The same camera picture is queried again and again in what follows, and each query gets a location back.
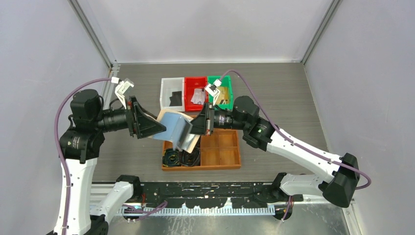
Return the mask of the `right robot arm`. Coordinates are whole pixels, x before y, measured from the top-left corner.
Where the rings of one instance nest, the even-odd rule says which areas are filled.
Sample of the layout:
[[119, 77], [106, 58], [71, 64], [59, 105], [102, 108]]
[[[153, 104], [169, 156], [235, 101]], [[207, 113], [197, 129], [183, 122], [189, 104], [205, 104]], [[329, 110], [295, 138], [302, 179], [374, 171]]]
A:
[[276, 200], [309, 194], [347, 208], [360, 180], [357, 158], [350, 153], [332, 154], [300, 141], [262, 118], [259, 111], [259, 106], [246, 95], [238, 97], [231, 110], [205, 103], [191, 121], [191, 133], [210, 135], [214, 129], [241, 130], [243, 140], [252, 148], [283, 156], [312, 172], [311, 175], [278, 173], [271, 189]]

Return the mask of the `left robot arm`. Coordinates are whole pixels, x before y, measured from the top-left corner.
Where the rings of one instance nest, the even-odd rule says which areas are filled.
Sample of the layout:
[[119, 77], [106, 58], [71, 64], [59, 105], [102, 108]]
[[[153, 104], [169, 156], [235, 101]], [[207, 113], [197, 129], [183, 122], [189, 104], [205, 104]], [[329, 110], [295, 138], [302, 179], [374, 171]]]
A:
[[61, 204], [54, 235], [105, 235], [115, 214], [127, 201], [144, 196], [139, 177], [121, 175], [112, 190], [90, 208], [92, 177], [105, 133], [127, 129], [143, 139], [166, 127], [147, 114], [131, 96], [125, 109], [104, 109], [103, 97], [85, 89], [69, 95], [70, 126], [58, 139], [57, 149], [63, 172]]

